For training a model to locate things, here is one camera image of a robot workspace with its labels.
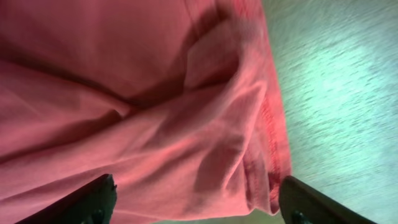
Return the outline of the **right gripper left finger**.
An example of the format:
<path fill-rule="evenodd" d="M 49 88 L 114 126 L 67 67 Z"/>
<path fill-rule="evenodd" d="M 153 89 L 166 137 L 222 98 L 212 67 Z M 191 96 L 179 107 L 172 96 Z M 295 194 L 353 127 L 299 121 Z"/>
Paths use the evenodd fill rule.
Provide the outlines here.
<path fill-rule="evenodd" d="M 17 224 L 109 224 L 117 185 L 104 174 Z"/>

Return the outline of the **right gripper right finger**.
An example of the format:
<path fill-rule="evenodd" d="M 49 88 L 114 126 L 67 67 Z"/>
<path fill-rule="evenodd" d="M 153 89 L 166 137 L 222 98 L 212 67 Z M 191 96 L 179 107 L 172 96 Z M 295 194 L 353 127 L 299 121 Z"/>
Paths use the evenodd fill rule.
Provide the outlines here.
<path fill-rule="evenodd" d="M 291 175 L 280 185 L 279 207 L 286 224 L 376 224 Z"/>

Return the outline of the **red soccer t-shirt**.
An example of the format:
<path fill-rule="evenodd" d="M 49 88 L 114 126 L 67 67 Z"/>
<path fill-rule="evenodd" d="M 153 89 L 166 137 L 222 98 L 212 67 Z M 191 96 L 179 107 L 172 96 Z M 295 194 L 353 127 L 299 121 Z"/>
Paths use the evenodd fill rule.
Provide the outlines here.
<path fill-rule="evenodd" d="M 1 2 L 2 223 L 103 174 L 113 223 L 273 215 L 291 168 L 262 2 Z"/>

